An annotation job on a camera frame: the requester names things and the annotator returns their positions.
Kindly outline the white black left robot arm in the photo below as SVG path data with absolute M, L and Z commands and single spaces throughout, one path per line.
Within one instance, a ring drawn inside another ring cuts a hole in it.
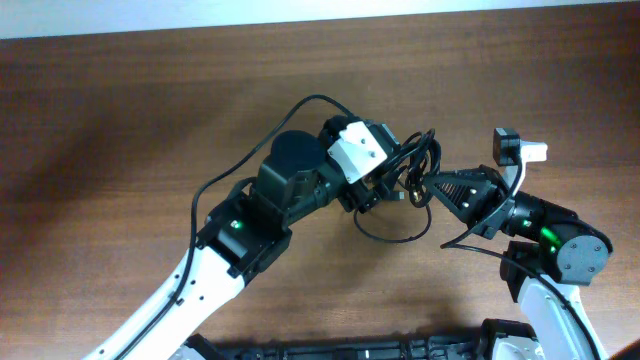
M 379 202 L 389 191 L 384 168 L 399 150 L 386 125 L 346 116 L 317 136 L 277 135 L 257 175 L 209 212 L 194 250 L 89 358 L 170 358 L 288 248 L 293 223 L 333 200 L 348 212 Z

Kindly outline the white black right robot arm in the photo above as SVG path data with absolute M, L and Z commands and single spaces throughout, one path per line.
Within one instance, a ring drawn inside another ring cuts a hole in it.
M 505 173 L 481 165 L 425 179 L 438 199 L 467 227 L 445 243 L 466 249 L 464 239 L 511 237 L 499 254 L 500 276 L 526 314 L 549 358 L 603 359 L 606 354 L 579 299 L 613 253 L 611 240 L 565 207 L 521 191 L 522 165 Z

